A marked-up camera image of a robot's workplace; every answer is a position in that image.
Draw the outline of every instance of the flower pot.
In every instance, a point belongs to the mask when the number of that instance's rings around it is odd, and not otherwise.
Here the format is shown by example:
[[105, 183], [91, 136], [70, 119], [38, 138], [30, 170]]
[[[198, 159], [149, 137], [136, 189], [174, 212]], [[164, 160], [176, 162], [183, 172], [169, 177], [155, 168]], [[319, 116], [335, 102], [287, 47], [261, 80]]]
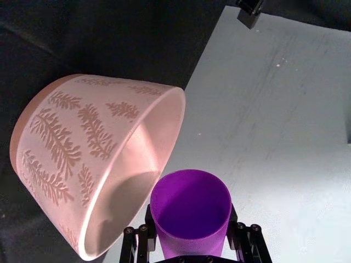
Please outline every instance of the flower pot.
[[83, 260], [108, 250], [142, 207], [184, 109], [180, 88], [94, 75], [61, 78], [26, 106], [12, 166]]

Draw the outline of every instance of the purple plastic cup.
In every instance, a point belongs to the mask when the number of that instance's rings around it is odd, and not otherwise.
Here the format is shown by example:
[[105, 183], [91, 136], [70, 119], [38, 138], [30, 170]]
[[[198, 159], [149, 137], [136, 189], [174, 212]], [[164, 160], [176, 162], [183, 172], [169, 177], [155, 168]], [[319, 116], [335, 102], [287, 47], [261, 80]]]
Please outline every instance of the purple plastic cup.
[[221, 256], [231, 198], [213, 174], [180, 170], [166, 175], [152, 191], [150, 208], [165, 259]]

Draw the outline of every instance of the bolt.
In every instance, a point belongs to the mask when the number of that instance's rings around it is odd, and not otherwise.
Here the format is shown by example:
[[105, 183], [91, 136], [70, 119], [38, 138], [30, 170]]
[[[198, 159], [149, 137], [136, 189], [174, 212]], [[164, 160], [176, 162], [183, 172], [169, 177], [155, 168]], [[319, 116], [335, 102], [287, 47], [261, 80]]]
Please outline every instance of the bolt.
[[256, 224], [253, 224], [251, 225], [251, 228], [255, 231], [260, 231], [261, 230], [261, 227], [259, 225], [256, 225]]
[[238, 222], [238, 223], [237, 223], [237, 227], [238, 227], [239, 229], [244, 229], [244, 228], [245, 228], [245, 224], [243, 224], [243, 223], [241, 223], [241, 222]]
[[127, 227], [127, 228], [124, 230], [124, 232], [125, 232], [126, 234], [130, 234], [130, 233], [133, 232], [133, 230], [132, 230], [131, 227]]

